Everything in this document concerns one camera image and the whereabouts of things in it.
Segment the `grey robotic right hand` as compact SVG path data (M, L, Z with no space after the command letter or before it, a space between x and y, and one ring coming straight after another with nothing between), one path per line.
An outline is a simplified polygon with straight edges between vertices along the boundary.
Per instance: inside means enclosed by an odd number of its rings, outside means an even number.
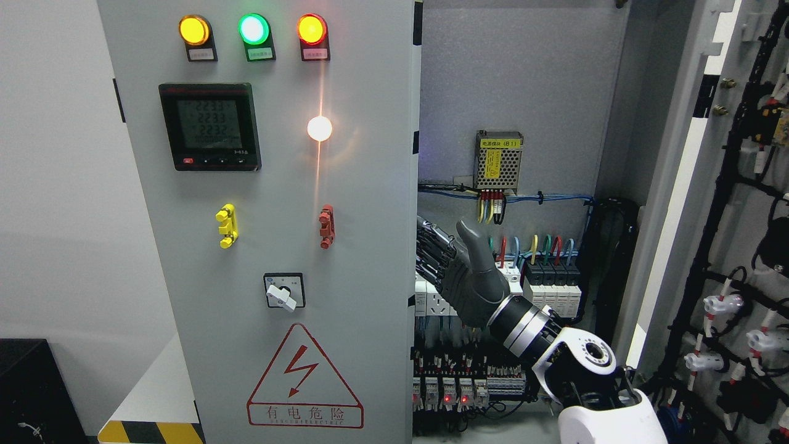
M465 325L491 325L510 290L496 268L482 225L459 220L457 235L451 236L422 216L416 220L417 274L436 287Z

